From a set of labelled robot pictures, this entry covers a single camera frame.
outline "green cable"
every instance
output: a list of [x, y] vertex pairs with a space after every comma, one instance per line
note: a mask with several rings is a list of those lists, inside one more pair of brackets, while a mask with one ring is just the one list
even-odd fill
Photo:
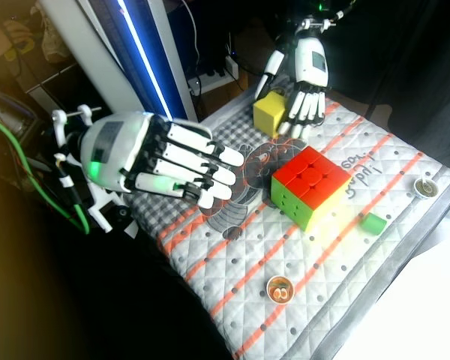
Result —
[[76, 220], [71, 218], [71, 215], [68, 214], [66, 210], [64, 210], [59, 204], [57, 204], [53, 199], [51, 199], [47, 193], [42, 189], [38, 181], [35, 179], [35, 177], [32, 175], [32, 169], [30, 169], [29, 162], [27, 161], [27, 158], [25, 156], [25, 153], [22, 150], [22, 146], [20, 146], [20, 143], [18, 142], [17, 138], [2, 124], [0, 123], [0, 131], [10, 140], [12, 146], [15, 148], [16, 153], [19, 156], [20, 161], [22, 162], [23, 167], [25, 168], [27, 172], [27, 176], [30, 179], [31, 183], [37, 189], [37, 192], [47, 201], [57, 212], [59, 212], [62, 216], [64, 216], [67, 220], [69, 220], [75, 227], [77, 227], [79, 230], [82, 230], [86, 235], [90, 233], [90, 226], [89, 222], [87, 221], [87, 218], [85, 216], [85, 213], [83, 212], [82, 208], [79, 204], [73, 205], [75, 208], [75, 211], [80, 219], [80, 222], [82, 225], [80, 226], [80, 223], [78, 223]]

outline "gingham pattern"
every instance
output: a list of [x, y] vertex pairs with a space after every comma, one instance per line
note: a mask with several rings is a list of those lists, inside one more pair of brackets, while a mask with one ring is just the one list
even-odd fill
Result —
[[[351, 162], [356, 155], [365, 156], [387, 134], [365, 120], [342, 137], [344, 129], [356, 119], [355, 113], [340, 106], [323, 126], [311, 130], [309, 145], [324, 149], [333, 139], [340, 137], [325, 156], [348, 170], [346, 161]], [[242, 146], [254, 149], [270, 140], [253, 128], [251, 106], [227, 119], [214, 130], [214, 135], [234, 149]], [[450, 184], [450, 169], [443, 168], [427, 156], [421, 157], [372, 209], [374, 214], [387, 219], [385, 232], [381, 236], [372, 236], [359, 226], [354, 227], [325, 263], [317, 266], [316, 274], [268, 327], [263, 324], [277, 307], [265, 294], [266, 281], [273, 275], [285, 275], [296, 285], [314, 267], [332, 239], [417, 153], [412, 146], [392, 137], [372, 155], [373, 160], [364, 165], [367, 171], [360, 168], [354, 175], [353, 191], [349, 194], [354, 192], [355, 196], [352, 199], [345, 196], [334, 213], [325, 217], [322, 224], [311, 232], [289, 232], [286, 241], [268, 261], [263, 261], [264, 256], [276, 247], [279, 239], [284, 238], [293, 223], [276, 208], [265, 207], [255, 213], [261, 204], [261, 191], [255, 194], [255, 200], [247, 208], [248, 216], [255, 217], [253, 221], [237, 240], [227, 243], [215, 254], [214, 249], [224, 243], [224, 237], [222, 232], [206, 222], [191, 226], [198, 211], [161, 239], [165, 246], [175, 242], [169, 255], [170, 263], [188, 279], [203, 306], [212, 312], [232, 353], [238, 352], [244, 359], [309, 359], [317, 351], [321, 341], [345, 316], [380, 266], [434, 204], [434, 200], [414, 199], [410, 193], [413, 181], [422, 173], [430, 173], [444, 191]], [[360, 178], [359, 173], [367, 175]], [[130, 207], [142, 227], [158, 234], [189, 205], [181, 206], [177, 199], [142, 194], [132, 196]], [[248, 276], [260, 261], [262, 264], [258, 270]], [[189, 274], [197, 264], [199, 268], [191, 277]], [[228, 301], [217, 308], [230, 293], [232, 296]], [[240, 352], [242, 345], [257, 330], [259, 337], [246, 351]]]

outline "quilted fabric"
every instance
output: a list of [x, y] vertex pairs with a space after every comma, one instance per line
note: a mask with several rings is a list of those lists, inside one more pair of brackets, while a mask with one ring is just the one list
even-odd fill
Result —
[[[240, 150], [245, 165], [229, 202], [200, 211], [180, 199], [146, 193], [127, 198], [242, 359], [309, 359], [345, 316], [379, 267], [435, 200], [417, 200], [415, 179], [432, 176], [444, 191], [450, 169], [328, 100], [325, 123], [309, 143], [352, 175], [343, 201], [311, 232], [302, 232], [269, 200], [271, 174], [305, 147], [272, 140], [253, 128], [251, 104], [213, 129]], [[358, 225], [373, 212], [387, 220], [382, 235]], [[288, 305], [266, 295], [266, 282], [285, 275], [295, 285]]]

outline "white robotic hand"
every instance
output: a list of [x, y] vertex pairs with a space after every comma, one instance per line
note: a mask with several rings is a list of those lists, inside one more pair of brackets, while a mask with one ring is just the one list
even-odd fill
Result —
[[236, 180], [209, 159], [244, 163], [241, 153], [212, 140], [205, 127], [149, 112], [102, 118], [83, 134], [79, 147], [85, 175], [103, 188], [181, 197], [205, 209], [214, 197], [230, 199]]
[[[316, 32], [322, 32], [330, 25], [328, 20], [315, 23], [308, 19], [296, 30], [295, 36], [299, 39], [293, 54], [295, 88], [289, 96], [286, 114], [278, 128], [280, 135], [290, 133], [292, 138], [306, 141], [310, 130], [308, 125], [321, 125], [325, 120], [325, 88], [329, 82], [329, 69], [322, 43], [310, 34], [313, 34], [312, 29], [317, 28]], [[263, 98], [269, 91], [270, 83], [284, 58], [285, 55], [278, 50], [270, 56], [256, 89], [256, 99]]]

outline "green cylinder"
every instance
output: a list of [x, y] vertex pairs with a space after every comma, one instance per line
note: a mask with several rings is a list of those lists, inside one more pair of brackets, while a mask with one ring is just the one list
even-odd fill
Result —
[[360, 223], [363, 230], [369, 232], [373, 235], [380, 235], [380, 233], [385, 229], [387, 220], [372, 214], [371, 212], [365, 215]]

